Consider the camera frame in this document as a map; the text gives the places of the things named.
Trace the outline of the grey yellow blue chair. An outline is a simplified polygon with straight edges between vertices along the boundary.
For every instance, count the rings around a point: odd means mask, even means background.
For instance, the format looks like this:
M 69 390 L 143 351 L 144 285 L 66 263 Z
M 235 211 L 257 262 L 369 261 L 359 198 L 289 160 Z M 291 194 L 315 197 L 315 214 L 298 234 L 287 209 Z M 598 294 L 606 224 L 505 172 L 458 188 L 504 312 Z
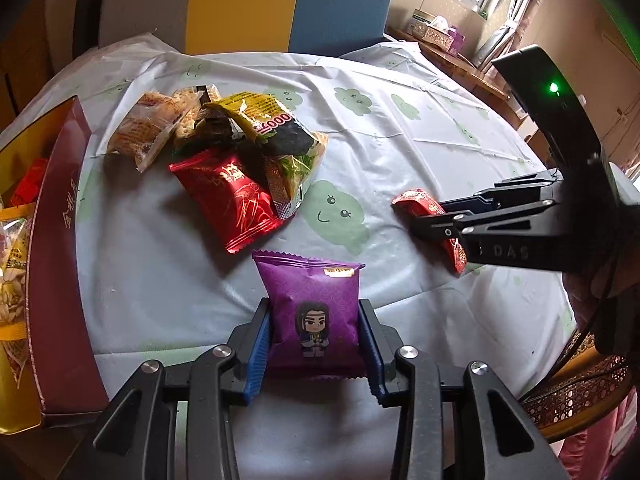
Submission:
M 381 41 L 390 0 L 102 0 L 101 47 L 150 32 L 185 54 L 337 58 Z

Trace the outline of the cracker packet green edges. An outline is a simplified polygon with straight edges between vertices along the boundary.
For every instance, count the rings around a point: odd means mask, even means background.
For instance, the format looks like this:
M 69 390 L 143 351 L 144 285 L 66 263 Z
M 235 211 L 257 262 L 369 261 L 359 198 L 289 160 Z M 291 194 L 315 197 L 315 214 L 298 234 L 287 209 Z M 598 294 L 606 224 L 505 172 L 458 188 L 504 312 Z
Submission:
M 171 96 L 186 106 L 186 111 L 174 128 L 176 150 L 218 133 L 221 117 L 216 110 L 205 106 L 205 103 L 220 99 L 220 93 L 214 84 L 183 88 L 176 90 Z

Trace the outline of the yellow black snack packet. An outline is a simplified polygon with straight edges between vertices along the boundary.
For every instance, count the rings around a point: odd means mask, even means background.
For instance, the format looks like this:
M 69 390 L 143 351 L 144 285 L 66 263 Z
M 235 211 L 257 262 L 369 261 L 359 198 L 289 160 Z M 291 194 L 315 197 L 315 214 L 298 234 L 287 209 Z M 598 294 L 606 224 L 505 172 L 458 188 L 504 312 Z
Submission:
M 239 92 L 204 104 L 230 117 L 269 156 L 307 155 L 319 141 L 273 96 Z

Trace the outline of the white cloud-print tablecloth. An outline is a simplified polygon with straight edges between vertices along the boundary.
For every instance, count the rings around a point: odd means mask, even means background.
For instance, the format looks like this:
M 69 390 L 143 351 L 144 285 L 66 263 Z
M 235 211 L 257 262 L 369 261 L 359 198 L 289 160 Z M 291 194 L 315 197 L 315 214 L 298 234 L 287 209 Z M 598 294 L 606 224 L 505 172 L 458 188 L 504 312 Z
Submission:
M 3 139 L 70 96 L 101 139 L 142 92 L 196 82 L 227 94 L 290 90 L 296 116 L 330 138 L 317 183 L 269 249 L 362 263 L 362 294 L 382 322 L 440 362 L 484 360 L 514 391 L 546 374 L 572 326 L 558 277 L 486 266 L 454 276 L 390 206 L 407 188 L 456 197 L 539 168 L 497 115 L 442 84 L 383 62 L 189 58 L 140 38 L 68 66 Z M 82 306 L 109 389 L 144 358 L 186 358 L 221 341 L 264 292 L 250 255 L 224 252 L 161 162 L 138 174 L 122 156 L 89 148 L 78 219 Z

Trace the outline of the beige tied curtain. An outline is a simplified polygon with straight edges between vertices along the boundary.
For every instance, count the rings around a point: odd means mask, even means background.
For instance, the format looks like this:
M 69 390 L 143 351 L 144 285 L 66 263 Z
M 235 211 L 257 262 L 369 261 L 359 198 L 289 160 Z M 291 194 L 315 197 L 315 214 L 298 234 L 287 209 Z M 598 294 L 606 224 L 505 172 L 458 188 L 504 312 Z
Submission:
M 529 15 L 538 6 L 538 0 L 509 0 L 502 23 L 476 50 L 473 65 L 486 73 L 494 58 L 509 51 L 514 42 L 519 42 L 528 26 Z

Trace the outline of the woven rattan chair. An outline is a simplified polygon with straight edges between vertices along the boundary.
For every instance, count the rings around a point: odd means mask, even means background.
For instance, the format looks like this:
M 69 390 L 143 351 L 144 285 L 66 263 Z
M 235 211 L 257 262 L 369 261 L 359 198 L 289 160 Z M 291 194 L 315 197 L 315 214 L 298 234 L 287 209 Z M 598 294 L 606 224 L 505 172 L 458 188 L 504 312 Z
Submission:
M 610 414 L 630 393 L 631 374 L 624 359 L 597 352 L 594 337 L 574 333 L 560 368 L 521 397 L 521 404 L 548 442 L 587 429 Z

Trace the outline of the wooden side shelf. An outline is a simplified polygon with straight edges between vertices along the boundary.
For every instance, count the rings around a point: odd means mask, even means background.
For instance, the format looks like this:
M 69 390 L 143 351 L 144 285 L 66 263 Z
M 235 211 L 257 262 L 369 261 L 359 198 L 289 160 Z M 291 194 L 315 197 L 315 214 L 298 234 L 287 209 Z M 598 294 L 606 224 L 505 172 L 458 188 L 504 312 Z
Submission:
M 498 89 L 494 84 L 490 84 L 475 67 L 465 62 L 465 60 L 462 60 L 462 58 L 455 58 L 439 48 L 431 46 L 427 42 L 417 40 L 409 35 L 408 32 L 403 32 L 392 26 L 386 26 L 385 31 L 394 39 L 415 42 L 419 46 L 424 58 L 427 58 L 447 76 L 457 81 L 463 88 L 487 104 L 514 129 L 521 127 L 525 116 L 518 114 L 510 107 L 510 96 L 508 96 L 506 92 Z

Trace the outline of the gold interior tin box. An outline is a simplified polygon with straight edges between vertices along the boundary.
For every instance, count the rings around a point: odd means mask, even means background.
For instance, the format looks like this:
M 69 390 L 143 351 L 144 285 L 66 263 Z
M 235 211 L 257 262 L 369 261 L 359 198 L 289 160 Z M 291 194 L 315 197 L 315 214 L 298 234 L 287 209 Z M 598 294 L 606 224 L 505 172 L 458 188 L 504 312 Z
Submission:
M 91 129 L 77 96 L 24 128 L 1 150 L 2 209 L 34 204 L 20 385 L 1 350 L 1 432 L 63 425 L 106 405 L 82 310 L 76 210 Z

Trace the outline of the purple cartoon snack packet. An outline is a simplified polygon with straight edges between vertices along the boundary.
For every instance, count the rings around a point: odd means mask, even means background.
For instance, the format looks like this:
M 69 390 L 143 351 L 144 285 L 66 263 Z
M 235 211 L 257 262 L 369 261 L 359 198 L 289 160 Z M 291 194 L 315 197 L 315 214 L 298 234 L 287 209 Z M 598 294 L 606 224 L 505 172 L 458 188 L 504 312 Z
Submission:
M 281 379 L 364 375 L 358 352 L 361 263 L 252 252 L 271 304 L 267 372 Z

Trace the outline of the clear nut snack bag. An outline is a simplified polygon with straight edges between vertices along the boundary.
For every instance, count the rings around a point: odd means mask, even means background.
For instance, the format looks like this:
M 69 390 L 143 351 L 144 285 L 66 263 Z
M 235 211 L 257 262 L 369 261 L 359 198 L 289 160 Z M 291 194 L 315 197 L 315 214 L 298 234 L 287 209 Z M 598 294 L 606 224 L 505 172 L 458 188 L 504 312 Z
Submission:
M 29 360 L 26 280 L 34 211 L 34 204 L 1 211 L 1 350 L 17 386 Z

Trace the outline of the clear bread snack packet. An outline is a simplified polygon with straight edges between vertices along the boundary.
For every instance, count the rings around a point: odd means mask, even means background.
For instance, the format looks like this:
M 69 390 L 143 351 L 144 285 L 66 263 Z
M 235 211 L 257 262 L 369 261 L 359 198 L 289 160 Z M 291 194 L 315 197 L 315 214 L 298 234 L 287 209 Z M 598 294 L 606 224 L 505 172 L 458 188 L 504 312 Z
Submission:
M 188 103 L 160 92 L 143 93 L 108 140 L 107 154 L 128 156 L 139 172 L 145 172 L 188 107 Z

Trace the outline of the patterned tissue box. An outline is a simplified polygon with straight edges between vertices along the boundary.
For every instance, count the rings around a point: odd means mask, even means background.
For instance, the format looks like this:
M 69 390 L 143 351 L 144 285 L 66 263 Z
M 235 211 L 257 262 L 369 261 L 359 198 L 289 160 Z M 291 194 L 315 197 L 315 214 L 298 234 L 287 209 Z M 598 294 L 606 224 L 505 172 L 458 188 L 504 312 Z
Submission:
M 440 50 L 457 56 L 463 46 L 465 36 L 457 26 L 450 25 L 441 15 L 426 24 L 423 40 Z

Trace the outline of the red small snack packet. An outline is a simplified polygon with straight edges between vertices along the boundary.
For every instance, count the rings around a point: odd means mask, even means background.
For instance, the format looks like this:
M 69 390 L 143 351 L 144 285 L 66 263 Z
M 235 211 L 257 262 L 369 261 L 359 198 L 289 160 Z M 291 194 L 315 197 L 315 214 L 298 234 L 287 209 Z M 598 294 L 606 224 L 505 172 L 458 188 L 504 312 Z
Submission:
M 413 188 L 396 196 L 392 207 L 410 220 L 410 234 L 424 242 L 439 242 L 447 255 L 450 269 L 460 275 L 468 264 L 468 257 L 454 234 L 450 214 L 422 188 Z

